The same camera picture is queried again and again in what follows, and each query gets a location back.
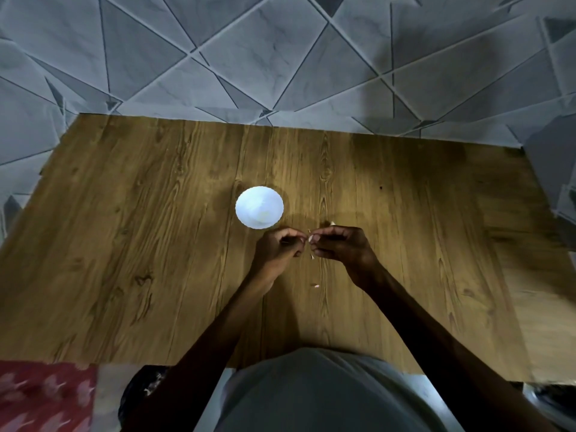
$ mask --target red cloth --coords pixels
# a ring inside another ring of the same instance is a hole
[[[89,432],[97,367],[0,361],[0,432]]]

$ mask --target person's right arm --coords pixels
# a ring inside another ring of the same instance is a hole
[[[362,229],[330,226],[312,232],[320,257],[344,264],[352,281],[394,326],[466,431],[557,429],[537,409],[433,319],[380,264]]]

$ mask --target bowl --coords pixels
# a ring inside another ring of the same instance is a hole
[[[248,188],[236,200],[236,217],[251,229],[267,229],[275,225],[283,212],[282,197],[272,188]]]

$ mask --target person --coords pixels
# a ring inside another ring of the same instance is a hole
[[[512,385],[460,344],[380,264],[364,232],[284,227],[258,240],[246,278],[218,317],[132,413],[124,432],[193,430],[251,310],[309,239],[316,256],[344,264],[390,320],[466,431],[556,430]],[[445,430],[382,361],[299,349],[235,373],[216,430]]]

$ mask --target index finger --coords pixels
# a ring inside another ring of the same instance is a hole
[[[349,236],[352,228],[346,226],[328,226],[313,230],[310,235],[342,235]]]
[[[292,227],[283,227],[281,229],[277,229],[277,230],[272,232],[272,235],[278,241],[280,241],[281,239],[286,238],[286,237],[300,237],[304,240],[308,239],[308,235],[306,235],[306,233],[304,233],[298,229],[293,229]]]

